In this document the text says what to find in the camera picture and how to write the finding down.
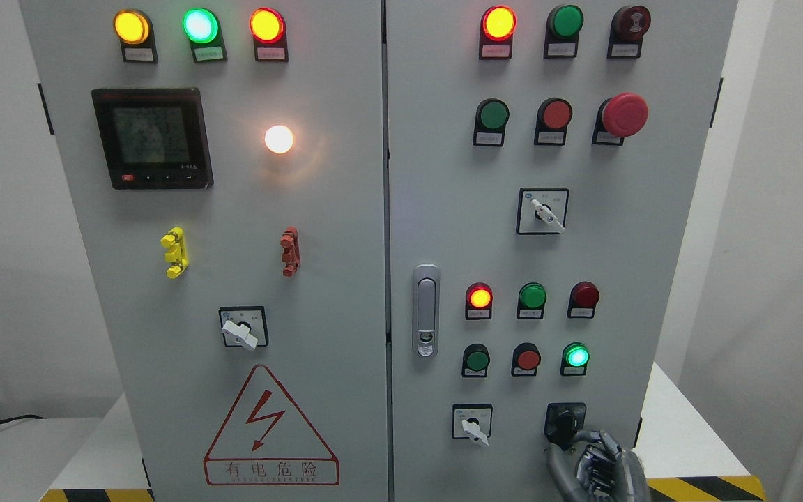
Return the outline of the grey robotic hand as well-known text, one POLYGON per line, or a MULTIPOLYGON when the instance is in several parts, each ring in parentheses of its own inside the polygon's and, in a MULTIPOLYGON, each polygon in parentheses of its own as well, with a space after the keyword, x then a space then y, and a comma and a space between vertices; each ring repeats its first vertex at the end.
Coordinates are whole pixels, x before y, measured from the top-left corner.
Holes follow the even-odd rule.
POLYGON ((650 501, 649 483, 638 455, 622 447, 605 431, 549 434, 546 449, 549 475, 564 501, 650 501), (586 442, 574 466, 565 452, 586 442))

